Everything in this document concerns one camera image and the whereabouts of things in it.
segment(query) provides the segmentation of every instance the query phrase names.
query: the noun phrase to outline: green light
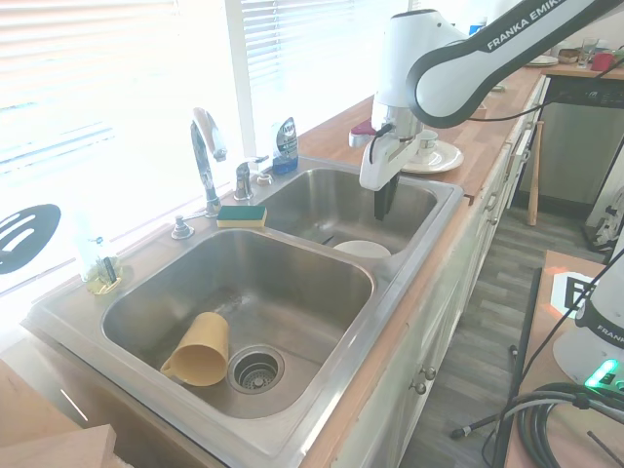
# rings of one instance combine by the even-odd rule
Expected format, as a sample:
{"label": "green light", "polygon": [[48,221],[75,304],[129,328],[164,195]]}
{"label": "green light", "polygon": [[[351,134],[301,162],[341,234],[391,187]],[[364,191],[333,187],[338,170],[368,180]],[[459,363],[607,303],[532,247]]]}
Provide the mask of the green light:
{"label": "green light", "polygon": [[617,361],[614,359],[609,359],[608,361],[604,361],[603,364],[596,370],[591,377],[589,377],[585,381],[585,386],[587,387],[596,387],[600,381],[605,378],[605,375],[611,373],[615,368],[617,368]]}

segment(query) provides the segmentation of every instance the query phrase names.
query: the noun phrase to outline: stainless steel sink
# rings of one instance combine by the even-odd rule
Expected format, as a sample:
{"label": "stainless steel sink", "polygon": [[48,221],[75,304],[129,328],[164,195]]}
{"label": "stainless steel sink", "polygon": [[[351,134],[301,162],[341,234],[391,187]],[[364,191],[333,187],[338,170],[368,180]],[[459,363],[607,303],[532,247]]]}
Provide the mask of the stainless steel sink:
{"label": "stainless steel sink", "polygon": [[301,396],[371,293],[371,278],[351,263],[227,230],[121,297],[103,329],[158,370],[198,314],[217,312],[230,326],[231,373],[186,389],[225,414],[256,418]]}
{"label": "stainless steel sink", "polygon": [[[226,465],[296,467],[435,245],[462,193],[401,177],[390,215],[372,215],[358,168],[306,158],[254,187],[262,229],[189,221],[166,226],[121,256],[124,279],[95,297],[78,278],[38,302],[24,324],[60,343]],[[332,248],[384,245],[366,259]],[[230,325],[227,378],[213,387],[158,372],[193,318],[216,311]]]}
{"label": "stainless steel sink", "polygon": [[425,186],[404,185],[392,210],[375,219],[374,192],[363,188],[357,175],[314,169],[297,177],[264,202],[266,225],[327,246],[353,240],[372,241],[392,254],[402,251],[436,206]]}

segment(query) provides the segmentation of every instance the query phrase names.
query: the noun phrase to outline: dish soap bottle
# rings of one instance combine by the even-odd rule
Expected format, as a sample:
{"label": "dish soap bottle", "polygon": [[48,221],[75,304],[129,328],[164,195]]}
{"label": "dish soap bottle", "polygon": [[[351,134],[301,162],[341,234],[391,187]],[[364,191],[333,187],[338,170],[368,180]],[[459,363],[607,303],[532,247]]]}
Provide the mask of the dish soap bottle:
{"label": "dish soap bottle", "polygon": [[293,117],[283,123],[273,124],[273,173],[285,174],[294,171],[299,161],[299,148]]}
{"label": "dish soap bottle", "polygon": [[85,216],[76,216],[76,245],[80,278],[87,290],[95,295],[106,294],[121,283],[122,268],[119,257],[101,236],[93,236],[89,221]]}

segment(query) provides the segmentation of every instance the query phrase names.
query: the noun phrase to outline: green sponge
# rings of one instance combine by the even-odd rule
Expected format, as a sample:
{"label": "green sponge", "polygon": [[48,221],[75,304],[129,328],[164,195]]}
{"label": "green sponge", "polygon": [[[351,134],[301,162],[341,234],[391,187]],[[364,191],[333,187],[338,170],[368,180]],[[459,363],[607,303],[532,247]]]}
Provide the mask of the green sponge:
{"label": "green sponge", "polygon": [[262,227],[266,207],[221,207],[216,217],[218,227]]}

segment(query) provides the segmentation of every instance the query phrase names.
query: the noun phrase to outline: white mug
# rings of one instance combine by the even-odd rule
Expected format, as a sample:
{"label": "white mug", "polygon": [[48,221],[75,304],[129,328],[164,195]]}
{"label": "white mug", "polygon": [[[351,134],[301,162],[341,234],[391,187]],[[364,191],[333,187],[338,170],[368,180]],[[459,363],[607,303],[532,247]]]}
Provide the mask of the white mug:
{"label": "white mug", "polygon": [[430,164],[432,162],[431,154],[436,149],[437,142],[438,134],[433,130],[423,130],[418,134],[416,160],[419,164]]}

